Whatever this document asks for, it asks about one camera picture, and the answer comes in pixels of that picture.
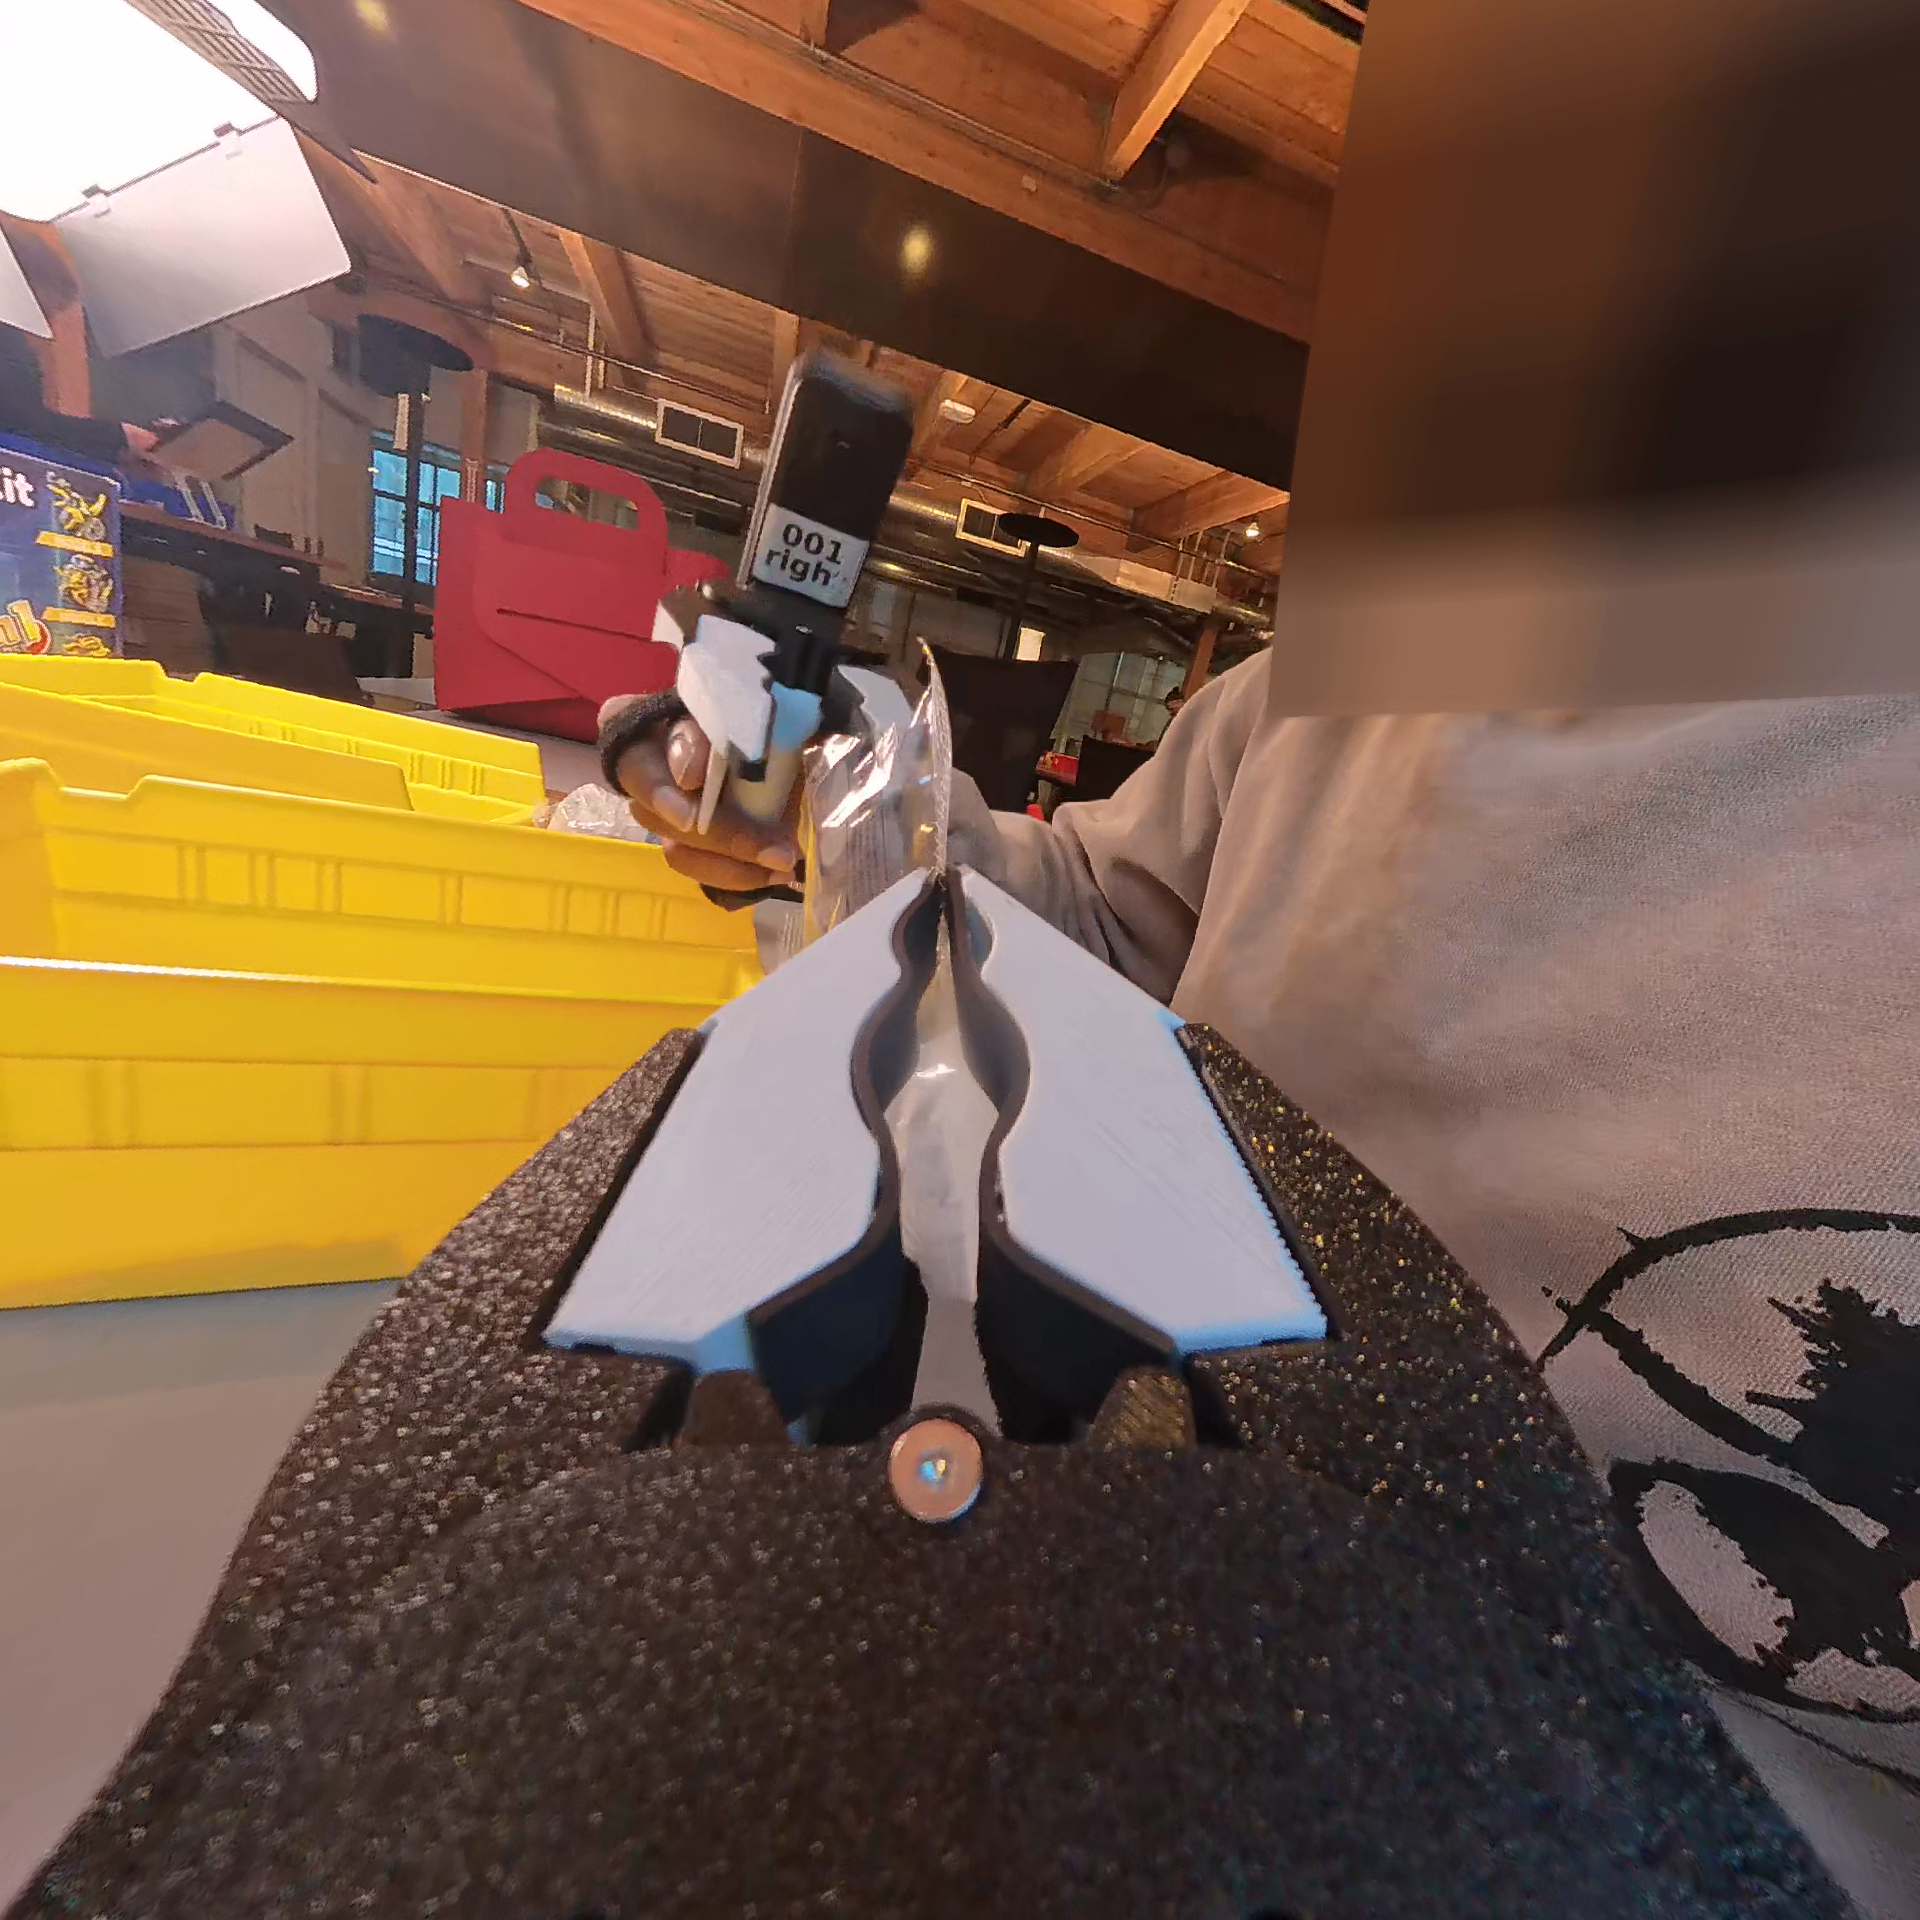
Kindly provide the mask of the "person's right forearm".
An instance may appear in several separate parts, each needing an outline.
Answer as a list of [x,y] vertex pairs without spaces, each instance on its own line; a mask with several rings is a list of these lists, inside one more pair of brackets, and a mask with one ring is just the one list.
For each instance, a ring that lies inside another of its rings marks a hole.
[[1191,1020],[1251,1030],[1270,1015],[1275,923],[1295,838],[1289,754],[1260,651],[1206,683],[1146,767],[1063,823],[994,812],[938,765],[943,853]]

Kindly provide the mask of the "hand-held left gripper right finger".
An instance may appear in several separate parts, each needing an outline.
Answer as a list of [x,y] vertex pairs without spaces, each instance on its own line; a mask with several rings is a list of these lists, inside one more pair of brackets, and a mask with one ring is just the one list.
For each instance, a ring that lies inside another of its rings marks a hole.
[[949,925],[966,1061],[997,1116],[977,1270],[997,1378],[1326,1338],[1182,1022],[978,872],[950,872]]

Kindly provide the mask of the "yellow bin with bricks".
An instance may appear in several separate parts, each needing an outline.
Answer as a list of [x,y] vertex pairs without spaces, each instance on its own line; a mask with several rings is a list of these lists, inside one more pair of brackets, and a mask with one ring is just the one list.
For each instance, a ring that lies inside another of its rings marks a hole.
[[115,796],[170,778],[474,823],[543,804],[530,742],[118,658],[5,655],[2,758]]
[[2,1304],[411,1269],[761,978],[655,847],[5,765]]

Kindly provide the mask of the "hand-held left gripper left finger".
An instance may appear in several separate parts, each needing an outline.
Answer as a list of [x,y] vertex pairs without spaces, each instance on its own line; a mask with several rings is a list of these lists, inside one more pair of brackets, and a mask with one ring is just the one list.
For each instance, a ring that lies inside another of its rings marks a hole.
[[695,1371],[867,1371],[906,1310],[885,1108],[914,1061],[942,885],[913,872],[705,1022],[547,1322]]

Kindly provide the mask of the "printed toy box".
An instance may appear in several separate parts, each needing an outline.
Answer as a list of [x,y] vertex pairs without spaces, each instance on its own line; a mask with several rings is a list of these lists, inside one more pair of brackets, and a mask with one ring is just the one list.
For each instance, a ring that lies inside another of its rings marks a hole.
[[122,636],[122,485],[2,442],[2,654],[113,658]]

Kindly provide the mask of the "white studio softbox light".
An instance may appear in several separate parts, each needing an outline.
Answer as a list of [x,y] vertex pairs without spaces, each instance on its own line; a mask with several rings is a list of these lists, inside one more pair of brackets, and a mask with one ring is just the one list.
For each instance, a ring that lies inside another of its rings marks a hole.
[[103,354],[349,270],[303,140],[358,171],[262,5],[2,5],[2,208],[52,231]]

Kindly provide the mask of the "person's right hand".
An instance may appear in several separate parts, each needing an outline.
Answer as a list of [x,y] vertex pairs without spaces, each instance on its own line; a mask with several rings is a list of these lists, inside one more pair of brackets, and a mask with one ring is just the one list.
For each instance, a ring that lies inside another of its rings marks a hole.
[[662,859],[722,907],[799,898],[802,781],[777,821],[757,821],[724,789],[701,824],[711,742],[678,694],[622,694],[599,710],[603,781],[629,802],[635,823],[662,840]]

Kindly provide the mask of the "small clear bag white label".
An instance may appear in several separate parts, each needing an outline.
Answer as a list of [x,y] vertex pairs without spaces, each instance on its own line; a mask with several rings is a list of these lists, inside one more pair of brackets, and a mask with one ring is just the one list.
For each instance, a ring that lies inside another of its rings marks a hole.
[[[893,883],[932,872],[947,858],[954,741],[938,669],[901,688],[876,668],[851,668],[851,734],[807,750],[799,827],[802,903],[786,949],[822,940]],[[913,1408],[959,1408],[987,1434],[1002,1429],[977,1338],[978,1172],[994,1108],[971,1075],[957,1023],[942,907],[932,962],[919,990],[902,1066],[889,1090],[889,1135],[901,1166],[902,1252],[919,1274],[925,1317],[914,1342]]]

